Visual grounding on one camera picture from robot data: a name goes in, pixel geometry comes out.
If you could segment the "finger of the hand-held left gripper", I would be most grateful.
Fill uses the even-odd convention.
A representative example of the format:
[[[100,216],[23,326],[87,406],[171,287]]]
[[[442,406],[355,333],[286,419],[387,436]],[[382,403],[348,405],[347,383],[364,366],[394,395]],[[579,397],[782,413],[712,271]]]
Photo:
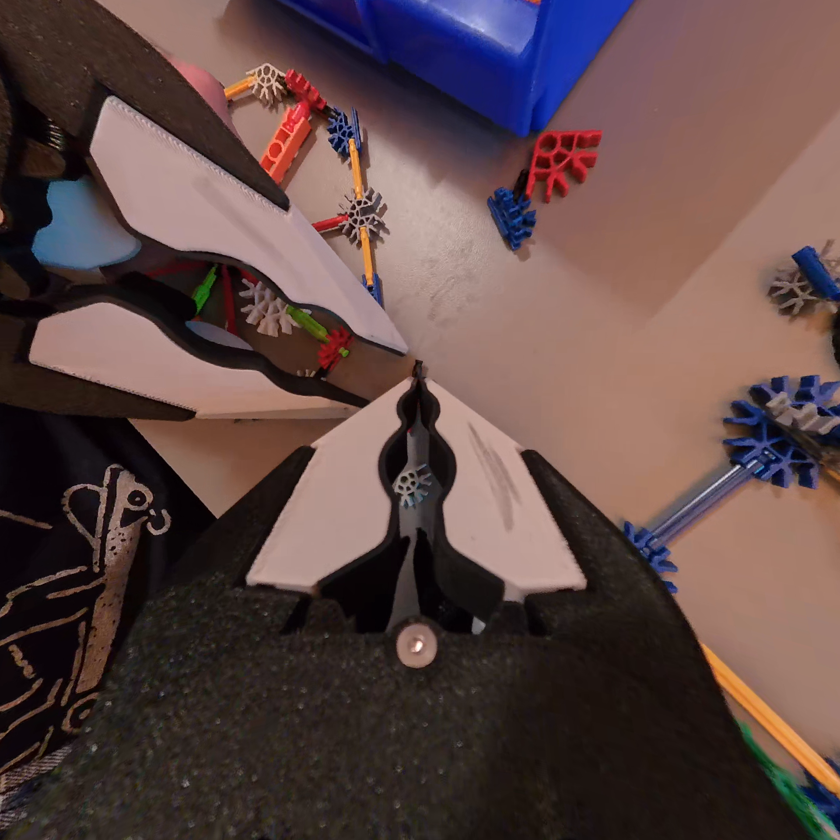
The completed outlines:
[[[385,310],[295,206],[281,209],[114,96],[101,106],[89,151],[136,234],[225,259],[290,304],[327,312],[376,347],[408,352]]]
[[[202,419],[345,418],[369,401],[316,377],[290,374],[186,304],[133,281],[82,286],[40,318],[29,362]]]

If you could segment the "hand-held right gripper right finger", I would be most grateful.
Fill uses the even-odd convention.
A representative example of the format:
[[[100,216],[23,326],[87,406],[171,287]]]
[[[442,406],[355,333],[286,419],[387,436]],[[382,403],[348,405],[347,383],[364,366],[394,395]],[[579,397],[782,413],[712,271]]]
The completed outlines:
[[[429,444],[443,460],[433,576],[458,609],[487,621],[503,602],[581,592],[583,570],[524,458],[524,449],[432,380]]]

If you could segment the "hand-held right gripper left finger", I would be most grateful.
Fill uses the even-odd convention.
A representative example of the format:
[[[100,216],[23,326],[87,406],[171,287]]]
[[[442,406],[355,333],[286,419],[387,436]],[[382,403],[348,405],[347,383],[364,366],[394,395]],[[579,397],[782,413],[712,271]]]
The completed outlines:
[[[416,383],[394,386],[311,445],[247,585],[331,599],[357,630],[386,630],[408,545],[393,486],[410,459]]]

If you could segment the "small pale snowflake connector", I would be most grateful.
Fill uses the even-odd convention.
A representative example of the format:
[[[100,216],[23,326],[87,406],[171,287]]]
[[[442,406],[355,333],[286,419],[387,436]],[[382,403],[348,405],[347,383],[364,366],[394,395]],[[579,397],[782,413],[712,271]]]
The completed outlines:
[[[413,508],[429,494],[434,483],[433,475],[426,464],[405,468],[394,480],[392,489],[403,508]]]

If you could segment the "colourful toy rod wheel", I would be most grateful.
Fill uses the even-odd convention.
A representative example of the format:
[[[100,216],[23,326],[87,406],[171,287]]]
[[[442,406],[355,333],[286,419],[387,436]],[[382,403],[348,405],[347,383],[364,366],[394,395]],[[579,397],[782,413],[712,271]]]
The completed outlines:
[[[248,70],[245,78],[224,87],[227,104],[253,98],[266,109],[274,109],[289,99],[289,107],[283,112],[280,123],[272,135],[259,164],[270,178],[280,185],[296,160],[304,141],[312,129],[312,116],[317,114],[327,122],[329,142],[336,154],[350,164],[352,191],[344,198],[338,215],[312,223],[319,234],[344,235],[361,250],[364,271],[361,277],[363,288],[382,307],[382,281],[375,270],[373,241],[384,231],[382,195],[364,183],[361,153],[362,131],[357,111],[350,114],[329,105],[327,99],[300,72],[280,70],[269,62]],[[188,323],[190,327],[202,324],[202,312],[214,289],[223,292],[224,327],[223,339],[239,338],[237,317],[245,316],[247,324],[272,338],[281,334],[291,335],[301,329],[318,342],[318,367],[297,373],[300,377],[325,380],[341,361],[350,356],[354,340],[345,328],[329,329],[316,320],[309,310],[297,308],[281,301],[268,286],[258,281],[244,269],[234,269],[219,262],[198,259],[171,259],[162,266],[143,272],[154,280],[166,277],[203,274],[202,281],[195,286],[191,298],[195,313]]]

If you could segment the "blue plastic parts bin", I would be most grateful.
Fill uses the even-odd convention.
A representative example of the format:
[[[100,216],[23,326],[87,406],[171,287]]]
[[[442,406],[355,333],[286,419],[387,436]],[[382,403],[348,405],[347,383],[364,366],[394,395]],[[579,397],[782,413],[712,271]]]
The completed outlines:
[[[632,1],[283,1],[496,125],[546,128]]]

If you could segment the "person's left hand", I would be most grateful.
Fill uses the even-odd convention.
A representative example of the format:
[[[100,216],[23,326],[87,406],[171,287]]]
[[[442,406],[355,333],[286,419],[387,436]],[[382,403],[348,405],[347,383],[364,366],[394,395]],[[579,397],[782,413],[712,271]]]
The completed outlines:
[[[202,97],[206,104],[224,122],[228,129],[232,133],[237,134],[228,108],[228,100],[225,97],[224,86],[222,83],[201,67],[177,59],[169,54],[166,54],[165,56],[173,67],[182,74],[182,76]]]

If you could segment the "dark printed t-shirt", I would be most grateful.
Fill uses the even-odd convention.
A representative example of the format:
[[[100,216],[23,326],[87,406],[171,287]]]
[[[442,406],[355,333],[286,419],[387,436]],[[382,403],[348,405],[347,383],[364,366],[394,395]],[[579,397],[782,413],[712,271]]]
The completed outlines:
[[[144,603],[215,521],[127,420],[1,411],[1,766],[53,768]]]

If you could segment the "blue fan toy connector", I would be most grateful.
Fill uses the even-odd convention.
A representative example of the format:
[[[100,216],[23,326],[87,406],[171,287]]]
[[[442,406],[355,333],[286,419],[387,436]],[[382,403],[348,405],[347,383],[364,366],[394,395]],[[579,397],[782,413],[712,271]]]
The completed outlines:
[[[524,192],[499,187],[487,199],[491,218],[510,251],[517,252],[529,240],[537,214]]]

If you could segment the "red wedge toy connector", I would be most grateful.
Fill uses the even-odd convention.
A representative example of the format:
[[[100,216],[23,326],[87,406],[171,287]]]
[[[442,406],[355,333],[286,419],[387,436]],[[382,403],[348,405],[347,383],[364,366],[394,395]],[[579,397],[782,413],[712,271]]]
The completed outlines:
[[[594,167],[602,136],[600,130],[541,132],[532,151],[524,195],[530,199],[536,184],[542,182],[545,184],[544,202],[551,200],[553,191],[567,196],[568,179],[572,177],[583,183]]]

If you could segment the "toy car frame with wheels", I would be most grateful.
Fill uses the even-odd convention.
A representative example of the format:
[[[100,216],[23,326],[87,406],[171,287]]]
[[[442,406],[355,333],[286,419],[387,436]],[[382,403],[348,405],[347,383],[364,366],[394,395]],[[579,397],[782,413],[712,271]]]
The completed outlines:
[[[805,246],[790,263],[778,268],[768,289],[778,313],[789,319],[829,308],[833,312],[831,341],[838,361],[838,249],[828,239],[823,247]],[[787,375],[752,385],[749,397],[731,403],[724,424],[744,429],[740,437],[723,441],[729,467],[653,528],[623,523],[624,536],[677,593],[672,576],[677,565],[670,545],[718,508],[737,490],[762,482],[782,489],[813,490],[821,478],[838,485],[838,381],[804,375],[793,382]],[[723,692],[759,724],[762,730],[801,767],[838,795],[838,759],[825,759],[740,679],[708,646],[702,645],[711,672]]]

